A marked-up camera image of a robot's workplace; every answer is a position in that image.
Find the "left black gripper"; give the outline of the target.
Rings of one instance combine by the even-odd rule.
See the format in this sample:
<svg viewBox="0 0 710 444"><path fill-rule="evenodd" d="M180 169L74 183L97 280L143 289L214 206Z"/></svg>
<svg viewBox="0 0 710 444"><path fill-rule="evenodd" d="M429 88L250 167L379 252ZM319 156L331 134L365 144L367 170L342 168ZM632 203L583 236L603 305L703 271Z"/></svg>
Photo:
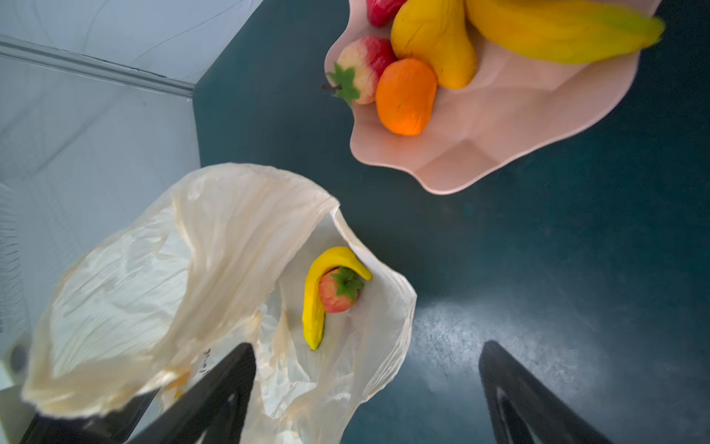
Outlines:
<svg viewBox="0 0 710 444"><path fill-rule="evenodd" d="M26 443L125 443L155 398L157 390L131 400L107 416L53 419L37 414L26 430Z"/></svg>

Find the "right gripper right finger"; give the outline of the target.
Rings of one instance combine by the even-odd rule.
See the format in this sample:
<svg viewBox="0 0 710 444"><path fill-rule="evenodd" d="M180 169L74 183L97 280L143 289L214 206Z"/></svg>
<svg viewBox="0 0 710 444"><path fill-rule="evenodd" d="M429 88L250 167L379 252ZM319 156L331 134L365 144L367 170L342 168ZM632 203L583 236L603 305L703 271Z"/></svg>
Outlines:
<svg viewBox="0 0 710 444"><path fill-rule="evenodd" d="M484 344L479 372L496 442L611 444L498 342Z"/></svg>

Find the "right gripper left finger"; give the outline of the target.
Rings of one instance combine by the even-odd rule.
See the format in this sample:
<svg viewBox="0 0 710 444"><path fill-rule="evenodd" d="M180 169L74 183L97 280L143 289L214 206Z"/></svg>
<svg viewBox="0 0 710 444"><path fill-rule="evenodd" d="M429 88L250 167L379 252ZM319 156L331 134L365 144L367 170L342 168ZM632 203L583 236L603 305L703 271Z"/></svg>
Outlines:
<svg viewBox="0 0 710 444"><path fill-rule="evenodd" d="M240 442L255 377L253 346L242 343L131 442Z"/></svg>

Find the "large yellow banana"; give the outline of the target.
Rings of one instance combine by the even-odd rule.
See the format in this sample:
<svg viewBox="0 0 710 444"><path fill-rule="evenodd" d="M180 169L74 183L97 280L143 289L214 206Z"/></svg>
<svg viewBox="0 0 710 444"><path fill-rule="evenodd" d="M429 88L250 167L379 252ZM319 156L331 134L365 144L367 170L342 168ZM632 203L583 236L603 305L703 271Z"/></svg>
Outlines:
<svg viewBox="0 0 710 444"><path fill-rule="evenodd" d="M325 332L325 315L348 311L357 303L372 273L348 247L334 247L311 265L304 287L303 334L316 351Z"/></svg>

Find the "cream banana-print plastic bag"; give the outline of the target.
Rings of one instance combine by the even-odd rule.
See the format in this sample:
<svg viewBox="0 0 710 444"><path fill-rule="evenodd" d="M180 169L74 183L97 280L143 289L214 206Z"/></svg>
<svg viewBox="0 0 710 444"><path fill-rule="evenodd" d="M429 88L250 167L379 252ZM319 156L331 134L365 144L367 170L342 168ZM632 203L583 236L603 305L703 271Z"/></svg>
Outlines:
<svg viewBox="0 0 710 444"><path fill-rule="evenodd" d="M307 276L336 247L372 277L351 309L325 318L312 350ZM338 443L399 372L416 301L313 181L271 166L209 166L62 277L35 330L22 397L57 418L105 416L155 390L170 408L245 342L256 379L243 441Z"/></svg>

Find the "red strawberry front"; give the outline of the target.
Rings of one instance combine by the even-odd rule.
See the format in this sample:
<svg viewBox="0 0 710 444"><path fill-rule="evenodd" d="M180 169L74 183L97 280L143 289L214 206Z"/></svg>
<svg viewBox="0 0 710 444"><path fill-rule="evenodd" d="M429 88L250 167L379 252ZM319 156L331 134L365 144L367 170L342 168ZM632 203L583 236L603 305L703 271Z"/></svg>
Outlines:
<svg viewBox="0 0 710 444"><path fill-rule="evenodd" d="M346 312L358 301L364 282L355 271L339 266L327 272L318 284L319 298L327 314Z"/></svg>

